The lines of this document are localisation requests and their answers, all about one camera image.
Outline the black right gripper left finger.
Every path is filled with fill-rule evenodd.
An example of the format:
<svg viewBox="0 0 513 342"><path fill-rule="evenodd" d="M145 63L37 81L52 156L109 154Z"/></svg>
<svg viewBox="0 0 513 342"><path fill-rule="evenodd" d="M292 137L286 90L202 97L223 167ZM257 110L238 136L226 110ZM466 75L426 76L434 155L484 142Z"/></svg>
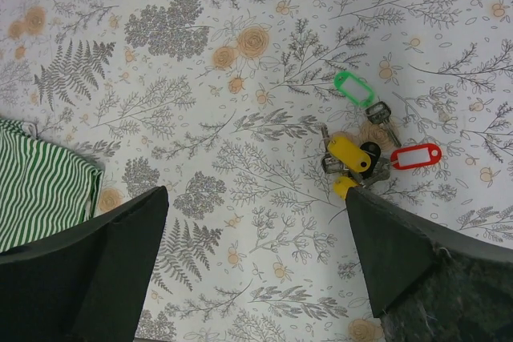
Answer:
<svg viewBox="0 0 513 342"><path fill-rule="evenodd" d="M1 254L3 341L132 341L168 215L165 187Z"/></svg>

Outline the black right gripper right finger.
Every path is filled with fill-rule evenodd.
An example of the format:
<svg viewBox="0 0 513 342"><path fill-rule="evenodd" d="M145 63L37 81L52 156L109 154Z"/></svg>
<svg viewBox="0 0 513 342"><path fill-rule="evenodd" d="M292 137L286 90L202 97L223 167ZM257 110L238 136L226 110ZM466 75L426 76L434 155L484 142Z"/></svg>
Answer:
<svg viewBox="0 0 513 342"><path fill-rule="evenodd" d="M362 187L345 203L370 307L388 341L510 341L512 251Z"/></svg>

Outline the red key tag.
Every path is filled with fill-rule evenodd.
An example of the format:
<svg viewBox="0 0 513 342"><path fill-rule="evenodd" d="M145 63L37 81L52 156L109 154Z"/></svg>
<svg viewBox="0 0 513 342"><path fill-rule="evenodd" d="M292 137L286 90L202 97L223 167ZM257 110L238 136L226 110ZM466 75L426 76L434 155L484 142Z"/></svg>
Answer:
<svg viewBox="0 0 513 342"><path fill-rule="evenodd" d="M409 147L401 147L390 156L391 165L397 170L432 166L442 158L440 147L434 143L424 143Z"/></svg>

